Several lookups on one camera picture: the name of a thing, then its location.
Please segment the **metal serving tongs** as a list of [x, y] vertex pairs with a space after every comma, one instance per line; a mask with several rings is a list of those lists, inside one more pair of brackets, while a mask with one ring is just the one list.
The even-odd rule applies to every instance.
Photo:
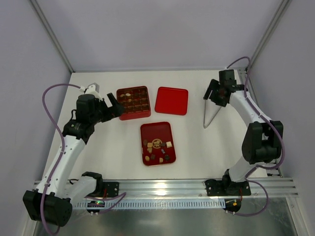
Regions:
[[216, 115], [219, 113], [221, 107], [213, 103], [211, 100], [204, 100], [204, 116], [203, 128], [207, 129], [213, 122]]

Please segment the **red compartment chocolate box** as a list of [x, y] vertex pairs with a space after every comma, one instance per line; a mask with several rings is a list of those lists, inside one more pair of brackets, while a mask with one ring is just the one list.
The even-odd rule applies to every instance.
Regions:
[[[121, 94], [130, 93], [131, 96], [120, 97]], [[116, 91], [117, 100], [125, 108], [125, 112], [120, 116], [120, 120], [131, 120], [148, 118], [151, 116], [151, 105], [149, 93], [146, 86], [121, 88]]]

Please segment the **red box lid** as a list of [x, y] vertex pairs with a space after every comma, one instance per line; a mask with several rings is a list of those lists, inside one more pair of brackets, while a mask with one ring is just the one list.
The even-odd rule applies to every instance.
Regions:
[[182, 88], [159, 87], [155, 112], [184, 116], [188, 111], [189, 92]]

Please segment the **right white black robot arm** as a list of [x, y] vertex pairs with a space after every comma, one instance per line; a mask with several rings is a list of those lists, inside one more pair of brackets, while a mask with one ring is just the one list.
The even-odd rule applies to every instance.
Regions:
[[266, 168], [268, 163], [284, 153], [284, 126], [261, 111], [245, 85], [237, 83], [234, 70], [221, 70], [218, 80], [211, 80], [203, 99], [211, 100], [219, 107], [231, 105], [247, 127], [241, 146], [241, 158], [225, 171], [221, 180], [205, 181], [207, 195], [249, 196], [251, 189], [248, 177], [257, 168]]

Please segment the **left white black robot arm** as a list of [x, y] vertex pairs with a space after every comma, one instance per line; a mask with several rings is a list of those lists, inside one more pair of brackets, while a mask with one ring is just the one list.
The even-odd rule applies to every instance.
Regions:
[[23, 203], [32, 220], [63, 227], [69, 221], [74, 205], [85, 197], [103, 195], [103, 178], [99, 173], [84, 172], [69, 188], [66, 188], [66, 183], [95, 126], [120, 117], [124, 112], [124, 107], [112, 93], [107, 97], [111, 107], [93, 94], [78, 97], [75, 118], [63, 128], [59, 153], [37, 187], [23, 195]]

